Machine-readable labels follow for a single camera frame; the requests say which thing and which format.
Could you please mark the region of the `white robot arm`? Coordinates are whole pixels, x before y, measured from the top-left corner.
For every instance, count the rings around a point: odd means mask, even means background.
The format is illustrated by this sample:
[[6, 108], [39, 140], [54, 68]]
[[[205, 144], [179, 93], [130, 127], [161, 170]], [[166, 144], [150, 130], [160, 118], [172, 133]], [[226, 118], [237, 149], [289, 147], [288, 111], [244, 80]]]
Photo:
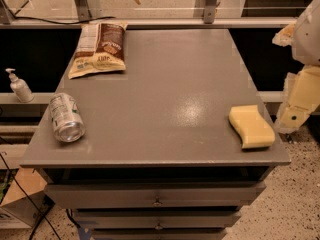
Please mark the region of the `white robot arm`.
[[275, 34], [272, 42], [290, 45], [293, 59], [303, 64], [297, 74], [287, 74], [283, 102], [274, 123], [279, 133], [290, 134], [320, 105], [320, 0], [312, 0], [294, 23]]

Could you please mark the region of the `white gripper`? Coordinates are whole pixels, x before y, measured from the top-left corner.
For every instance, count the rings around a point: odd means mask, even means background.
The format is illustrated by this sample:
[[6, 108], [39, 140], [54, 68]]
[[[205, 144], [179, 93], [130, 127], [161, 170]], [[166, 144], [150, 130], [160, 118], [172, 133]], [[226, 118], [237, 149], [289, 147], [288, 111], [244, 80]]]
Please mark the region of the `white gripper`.
[[276, 33], [272, 43], [292, 45], [293, 58], [305, 64], [297, 74], [287, 74], [283, 102], [274, 123], [279, 133], [293, 133], [320, 105], [320, 0], [313, 0], [295, 25], [289, 24]]

